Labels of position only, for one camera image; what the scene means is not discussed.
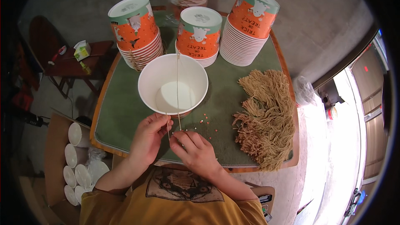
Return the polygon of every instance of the mustard yellow t-shirt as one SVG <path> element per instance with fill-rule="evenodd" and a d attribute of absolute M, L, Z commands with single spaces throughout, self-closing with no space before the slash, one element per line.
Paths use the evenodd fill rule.
<path fill-rule="evenodd" d="M 189 171 L 157 168 L 128 196 L 82 196 L 80 224 L 267 224 L 258 199 L 234 202 Z"/>

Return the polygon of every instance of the person's right hand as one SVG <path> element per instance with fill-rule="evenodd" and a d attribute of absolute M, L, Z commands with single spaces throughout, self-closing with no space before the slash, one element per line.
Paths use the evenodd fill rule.
<path fill-rule="evenodd" d="M 204 137 L 192 131 L 176 131 L 170 138 L 171 150 L 182 159 L 182 162 L 192 172 L 212 181 L 224 171 L 215 158 L 214 148 Z"/>

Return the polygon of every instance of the person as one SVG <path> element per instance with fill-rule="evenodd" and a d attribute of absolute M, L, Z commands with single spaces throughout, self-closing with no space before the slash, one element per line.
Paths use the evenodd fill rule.
<path fill-rule="evenodd" d="M 80 224 L 267 224 L 258 197 L 196 132 L 176 131 L 169 141 L 190 171 L 149 169 L 173 123 L 159 113 L 139 123 L 128 157 L 82 195 Z M 143 184 L 126 196 L 141 176 Z"/>

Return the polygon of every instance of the tissue box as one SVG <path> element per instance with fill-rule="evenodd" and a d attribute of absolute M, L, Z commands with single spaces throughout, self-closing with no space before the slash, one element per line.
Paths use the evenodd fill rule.
<path fill-rule="evenodd" d="M 86 40 L 77 43 L 74 46 L 74 48 L 75 48 L 74 57 L 78 61 L 81 61 L 82 59 L 89 57 L 90 52 L 92 51 L 90 45 L 86 42 Z"/>

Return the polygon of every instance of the bowl rim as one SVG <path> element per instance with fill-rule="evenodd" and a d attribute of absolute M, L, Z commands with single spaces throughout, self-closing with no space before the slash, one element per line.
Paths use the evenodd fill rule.
<path fill-rule="evenodd" d="M 150 61 L 150 62 L 143 68 L 143 70 L 142 70 L 142 72 L 140 73 L 139 78 L 138 78 L 138 80 L 137 80 L 137 81 L 138 81 L 138 85 L 137 85 L 137 86 L 138 86 L 138 90 L 137 90 L 137 91 L 139 92 L 139 96 L 140 96 L 140 99 L 142 100 L 142 102 L 143 102 L 147 107 L 149 107 L 151 110 L 153 110 L 153 111 L 155 111 L 155 112 L 157 112 L 157 113 L 163 114 L 163 115 L 179 115 L 179 114 L 183 114 L 183 113 L 186 113 L 186 112 L 188 112 L 188 111 L 193 110 L 193 109 L 196 108 L 201 102 L 203 102 L 203 99 L 206 97 L 206 94 L 207 94 L 207 92 L 208 92 L 208 84 L 209 84 L 209 82 L 208 82 L 208 75 L 207 75 L 206 70 L 205 70 L 205 69 L 203 68 L 203 66 L 202 66 L 199 62 L 197 62 L 195 59 L 193 59 L 193 58 L 191 58 L 191 57 L 189 57 L 189 56 L 187 56 L 187 55 L 180 54 L 180 56 L 184 56 L 184 57 L 187 57 L 187 58 L 189 58 L 189 59 L 195 61 L 195 62 L 198 64 L 199 68 L 201 68 L 201 70 L 202 70 L 202 72 L 204 73 L 204 75 L 206 76 L 207 86 L 206 86 L 206 90 L 205 90 L 203 96 L 202 96 L 202 97 L 200 98 L 200 100 L 199 100 L 195 105 L 193 105 L 191 108 L 186 109 L 186 110 L 184 110 L 184 111 L 180 111 L 180 112 L 169 112 L 169 113 L 160 112 L 159 110 L 154 109 L 154 108 L 152 108 L 151 106 L 149 106 L 149 105 L 143 100 L 142 94 L 140 93 L 140 90 L 139 90 L 139 82 L 140 82 L 140 79 L 141 79 L 141 77 L 142 77 L 142 74 L 143 74 L 143 72 L 145 72 L 146 69 L 148 68 L 147 66 L 148 66 L 149 64 L 151 64 L 152 62 L 156 62 L 156 61 L 159 60 L 159 59 L 163 59 L 163 58 L 165 58 L 166 56 L 171 56 L 171 55 L 177 55 L 177 54 L 176 54 L 176 53 L 165 54 L 165 55 L 159 56 L 159 57 L 153 59 L 152 61 Z"/>

